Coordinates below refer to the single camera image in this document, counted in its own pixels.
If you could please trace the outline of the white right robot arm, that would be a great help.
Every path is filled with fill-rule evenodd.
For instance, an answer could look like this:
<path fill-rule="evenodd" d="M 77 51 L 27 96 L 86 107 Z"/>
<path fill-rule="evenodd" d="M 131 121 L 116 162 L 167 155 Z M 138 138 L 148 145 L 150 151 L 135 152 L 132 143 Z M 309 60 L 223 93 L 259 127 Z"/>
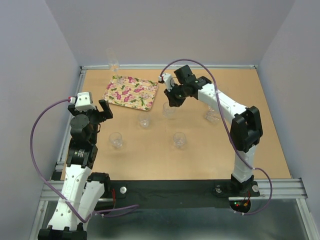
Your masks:
<path fill-rule="evenodd" d="M 159 83 L 165 84 L 164 94 L 170 107 L 180 107 L 192 97 L 219 112 L 226 133 L 235 152 L 234 168 L 228 187 L 235 195 L 242 195 L 254 181 L 253 162 L 256 148 L 263 135 L 260 111 L 242 105 L 220 91 L 214 79 L 196 77 L 188 65 L 174 71 L 175 76 L 162 71 Z"/>

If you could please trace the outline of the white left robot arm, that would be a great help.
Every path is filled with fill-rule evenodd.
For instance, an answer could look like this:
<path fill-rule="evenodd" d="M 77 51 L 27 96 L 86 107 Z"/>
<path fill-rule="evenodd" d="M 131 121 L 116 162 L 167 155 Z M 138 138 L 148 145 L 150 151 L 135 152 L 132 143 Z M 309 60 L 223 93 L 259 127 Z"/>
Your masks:
<path fill-rule="evenodd" d="M 87 239 L 87 225 L 99 198 L 111 193 L 109 175 L 93 172 L 92 168 L 101 123 L 112 119 L 113 113 L 106 100 L 99 100 L 102 111 L 95 105 L 82 104 L 82 100 L 82 97 L 69 100 L 68 110 L 73 117 L 64 183 L 56 191 L 58 203 L 47 227 L 39 230 L 39 240 Z"/>

